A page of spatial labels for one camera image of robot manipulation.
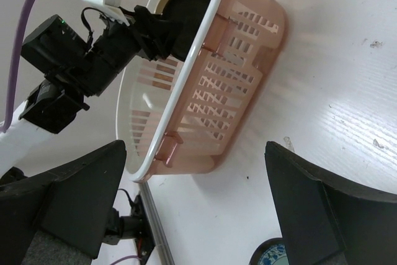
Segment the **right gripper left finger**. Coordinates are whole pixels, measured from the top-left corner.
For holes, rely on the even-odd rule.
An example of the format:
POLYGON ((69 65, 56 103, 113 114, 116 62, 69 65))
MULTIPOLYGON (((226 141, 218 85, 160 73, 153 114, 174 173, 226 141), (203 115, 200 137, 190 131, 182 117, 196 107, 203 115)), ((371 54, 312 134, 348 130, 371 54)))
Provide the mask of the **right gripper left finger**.
POLYGON ((99 255, 127 158, 113 141, 1 186, 1 264, 90 264, 99 255))

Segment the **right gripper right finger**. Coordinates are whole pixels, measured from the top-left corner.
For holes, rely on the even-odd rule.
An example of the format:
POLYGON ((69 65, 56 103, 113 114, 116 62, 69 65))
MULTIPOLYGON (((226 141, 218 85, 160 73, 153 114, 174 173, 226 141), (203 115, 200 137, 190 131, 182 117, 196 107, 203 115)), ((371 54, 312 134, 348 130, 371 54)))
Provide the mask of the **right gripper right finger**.
POLYGON ((332 173, 274 141, 264 157, 290 264, 396 264, 396 194, 332 173))

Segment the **black plate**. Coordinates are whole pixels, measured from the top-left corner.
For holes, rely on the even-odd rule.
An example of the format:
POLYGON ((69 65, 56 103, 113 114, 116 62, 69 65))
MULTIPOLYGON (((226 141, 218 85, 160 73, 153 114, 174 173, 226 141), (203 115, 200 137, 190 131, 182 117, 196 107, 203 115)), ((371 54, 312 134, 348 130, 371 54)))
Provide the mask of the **black plate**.
POLYGON ((166 20, 182 26, 171 55, 185 61, 211 0, 168 0, 162 11, 166 20))

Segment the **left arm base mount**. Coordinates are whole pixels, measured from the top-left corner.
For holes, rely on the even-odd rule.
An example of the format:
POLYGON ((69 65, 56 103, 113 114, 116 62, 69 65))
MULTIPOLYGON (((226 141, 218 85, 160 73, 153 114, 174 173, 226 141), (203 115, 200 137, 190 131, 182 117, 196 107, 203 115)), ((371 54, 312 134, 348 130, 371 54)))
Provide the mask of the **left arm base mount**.
POLYGON ((143 199, 138 194, 132 200, 127 190, 118 190, 125 193, 130 206, 130 214, 121 216, 113 207, 108 214, 102 242, 107 245, 118 245, 120 240, 133 240, 136 244, 136 257, 130 258, 139 260, 139 264, 147 264, 156 245, 143 199))

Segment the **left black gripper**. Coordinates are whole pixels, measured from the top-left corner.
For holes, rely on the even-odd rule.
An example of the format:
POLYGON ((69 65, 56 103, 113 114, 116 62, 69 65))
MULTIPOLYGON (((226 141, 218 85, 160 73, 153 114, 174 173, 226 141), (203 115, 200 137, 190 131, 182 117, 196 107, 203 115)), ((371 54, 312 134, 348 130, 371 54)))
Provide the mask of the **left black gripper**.
POLYGON ((45 79, 28 97, 20 118, 60 133, 80 110, 89 110, 85 98, 101 95, 133 57, 170 56, 177 22, 139 5, 133 18, 133 34, 126 25, 111 23, 93 45, 58 15, 40 24, 25 38, 21 56, 45 79))

